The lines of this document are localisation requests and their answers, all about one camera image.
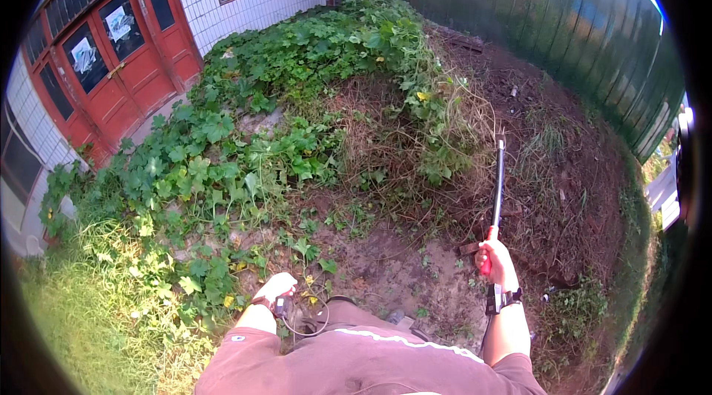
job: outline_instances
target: foot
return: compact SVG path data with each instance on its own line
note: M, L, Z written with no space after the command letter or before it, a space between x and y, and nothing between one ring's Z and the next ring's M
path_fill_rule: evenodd
M389 322L393 325L398 325L398 323L401 322L403 318L405 318L405 312L401 309L398 309L388 314L388 316L386 317L386 322Z

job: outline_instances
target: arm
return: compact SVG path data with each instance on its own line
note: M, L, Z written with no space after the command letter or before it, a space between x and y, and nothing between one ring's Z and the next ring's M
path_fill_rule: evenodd
M514 271L512 258L509 251L499 240L486 240L480 243L475 263L477 268L482 268L487 257L492 261L492 270L489 280L502 285L502 291L515 292L519 288L519 279ZM512 304L503 307L499 315L494 315L489 328L485 333L482 354L485 363L494 366L505 356L512 353L521 353L529 356L531 339L529 326L524 317L524 308L521 304Z
M297 279L289 273L278 273L270 278L262 288L255 293L255 297L264 296L270 302L274 302L278 296L294 293L294 285ZM264 305L250 305L238 319L235 327L252 327L263 332L277 335L277 321L272 316L272 312Z

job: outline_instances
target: green fence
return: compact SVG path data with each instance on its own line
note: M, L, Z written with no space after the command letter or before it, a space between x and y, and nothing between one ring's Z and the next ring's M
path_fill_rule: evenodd
M546 70L598 107L641 162L678 113L683 73L651 0L407 1Z

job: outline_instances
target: black watch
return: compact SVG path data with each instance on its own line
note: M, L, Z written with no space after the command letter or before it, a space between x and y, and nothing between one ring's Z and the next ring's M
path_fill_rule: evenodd
M283 319L291 307L292 298L288 294L281 294L274 302L270 302L267 297L260 296L250 301L250 304L264 305L270 312L272 312L273 317Z
M500 284L489 284L487 286L487 306L485 307L485 314L487 316L499 315L499 312L503 307L507 307L512 304L521 304L521 300L521 287L519 287L515 292L508 291L502 293L502 286Z

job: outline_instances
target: door latch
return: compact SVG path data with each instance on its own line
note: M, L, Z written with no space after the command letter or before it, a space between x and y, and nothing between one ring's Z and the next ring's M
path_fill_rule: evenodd
M106 78L111 79L111 77L113 77L116 72L119 72L121 69L123 69L124 66L126 66L126 63L121 61L121 63L117 67L113 68L112 71L106 75Z

